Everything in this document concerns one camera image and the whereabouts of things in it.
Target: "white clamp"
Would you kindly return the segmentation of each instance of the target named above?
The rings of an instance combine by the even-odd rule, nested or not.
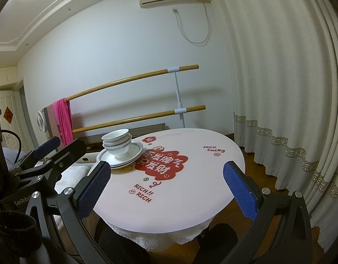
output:
[[[180,67],[178,66],[173,66],[172,68],[168,68],[168,73],[179,72],[179,71],[180,71]]]
[[[174,111],[175,111],[175,114],[187,113],[186,108],[178,108],[178,109],[175,109]]]

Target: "white pole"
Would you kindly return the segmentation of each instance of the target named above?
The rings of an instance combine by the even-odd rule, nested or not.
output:
[[[176,97],[177,97],[177,107],[182,108],[181,98],[180,98],[180,91],[179,91],[179,83],[177,82],[177,76],[176,72],[174,72],[174,79],[175,79],[175,86],[176,86]],[[185,120],[184,120],[184,114],[180,113],[180,121],[182,128],[185,128]]]

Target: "towel rack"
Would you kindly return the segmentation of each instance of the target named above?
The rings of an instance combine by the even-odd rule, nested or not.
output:
[[[110,127],[110,126],[115,126],[115,125],[120,125],[120,124],[126,124],[126,123],[131,123],[131,122],[136,122],[136,121],[142,121],[142,120],[148,120],[148,119],[153,119],[153,118],[158,118],[158,117],[170,116],[170,115],[175,115],[175,114],[178,114],[180,116],[180,121],[181,121],[182,127],[185,127],[184,113],[205,110],[205,105],[182,108],[182,103],[181,103],[181,99],[180,99],[180,91],[179,91],[176,73],[180,72],[180,71],[194,70],[194,69],[198,69],[198,68],[199,68],[198,64],[195,64],[195,65],[187,65],[187,66],[175,66],[175,67],[167,68],[167,69],[163,69],[163,70],[151,71],[151,72],[143,73],[143,74],[140,74],[140,75],[126,77],[126,78],[123,78],[123,79],[120,79],[120,80],[117,80],[117,81],[113,81],[113,82],[109,82],[109,83],[106,83],[106,84],[103,84],[103,85],[99,85],[99,86],[90,88],[88,90],[79,92],[77,94],[74,94],[70,97],[67,97],[66,98],[67,101],[70,101],[70,100],[76,99],[78,97],[87,95],[89,93],[96,92],[98,90],[102,90],[102,89],[112,87],[112,86],[115,86],[115,85],[131,82],[131,81],[135,81],[135,80],[139,80],[139,79],[143,79],[143,78],[147,78],[147,77],[163,75],[163,74],[166,74],[166,73],[173,73],[174,74],[177,105],[178,105],[177,109],[159,112],[159,113],[148,114],[148,115],[141,115],[141,116],[137,116],[137,117],[132,117],[132,118],[122,119],[122,120],[118,120],[118,121],[102,123],[102,124],[98,124],[98,125],[87,126],[87,127],[83,127],[83,128],[74,129],[74,130],[72,130],[72,132],[73,133],[79,133],[79,132],[84,132],[84,131],[90,131],[90,130],[105,128],[105,127]]]
[[[82,91],[80,93],[74,94],[74,95],[68,97],[67,101],[76,99],[78,97],[87,95],[87,94],[92,93],[92,92],[96,92],[98,90],[102,90],[102,89],[105,89],[105,88],[108,88],[108,87],[112,87],[112,86],[115,86],[115,85],[123,84],[123,83],[126,83],[126,82],[135,81],[135,80],[139,80],[139,79],[143,79],[143,78],[147,78],[147,77],[152,77],[152,76],[157,76],[157,75],[163,75],[163,74],[171,73],[171,72],[186,71],[186,70],[192,70],[192,69],[198,69],[198,68],[199,68],[198,64],[187,65],[187,66],[176,66],[174,68],[167,68],[167,69],[162,69],[162,70],[156,70],[156,71],[151,71],[151,72],[143,73],[143,74],[140,74],[140,75],[126,77],[126,78],[123,78],[123,79],[120,79],[120,80],[116,80],[116,81],[113,81],[113,82],[105,83],[103,85],[99,85],[99,86],[87,89],[85,91]]]
[[[186,111],[185,113],[200,111],[200,110],[205,110],[205,105],[188,107],[188,108],[183,108],[183,109],[185,109],[185,111]],[[110,127],[110,126],[115,126],[115,125],[121,125],[121,124],[136,122],[136,121],[165,117],[165,116],[170,116],[170,115],[175,115],[175,114],[180,114],[177,109],[159,112],[159,113],[148,114],[148,115],[142,115],[142,116],[138,116],[138,117],[122,119],[122,120],[118,120],[118,121],[112,121],[112,122],[88,126],[88,127],[83,127],[83,128],[79,128],[79,129],[74,129],[74,130],[72,130],[72,132],[73,133],[79,133],[79,132],[84,132],[84,131],[89,131],[89,130],[95,130],[95,129],[105,128],[105,127]]]

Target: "white bowl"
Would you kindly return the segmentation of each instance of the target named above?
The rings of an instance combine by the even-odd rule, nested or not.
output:
[[[108,142],[114,142],[114,141],[120,140],[127,134],[128,134],[128,129],[120,129],[120,130],[112,131],[108,134],[105,134],[104,136],[102,136],[102,140],[107,140]]]
[[[104,146],[103,144],[103,147],[107,149],[107,151],[111,155],[114,155],[116,158],[123,158],[127,156],[128,150],[130,149],[131,142],[132,140],[130,139],[127,142],[120,144],[118,146],[107,147],[107,146]]]
[[[103,144],[106,145],[107,147],[110,146],[117,146],[122,143],[127,142],[128,140],[132,139],[132,135],[130,133],[126,134],[124,137],[120,138],[117,141],[112,141],[112,140],[103,140]]]

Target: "wooden floor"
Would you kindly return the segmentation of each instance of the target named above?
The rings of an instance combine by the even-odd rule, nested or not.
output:
[[[252,177],[259,187],[268,187],[273,192],[277,191],[274,188],[276,177],[267,176],[265,174],[265,167],[263,165],[256,164],[253,161],[253,153],[245,153],[243,151],[245,164],[246,164],[246,175]],[[279,190],[278,193],[288,194],[287,190]],[[275,216],[269,230],[257,251],[255,257],[262,255],[268,248],[270,241],[277,229],[279,216]],[[237,233],[238,239],[242,237],[251,220],[246,218],[235,199],[220,213],[216,215],[210,224],[210,228],[214,227],[218,223],[229,224]],[[318,263],[319,259],[323,255],[323,249],[318,245],[319,229],[315,227],[312,229],[313,238],[313,263]],[[153,264],[191,264],[197,251],[198,243],[196,240],[190,241],[184,245],[174,244],[170,248],[161,252],[150,252]]]

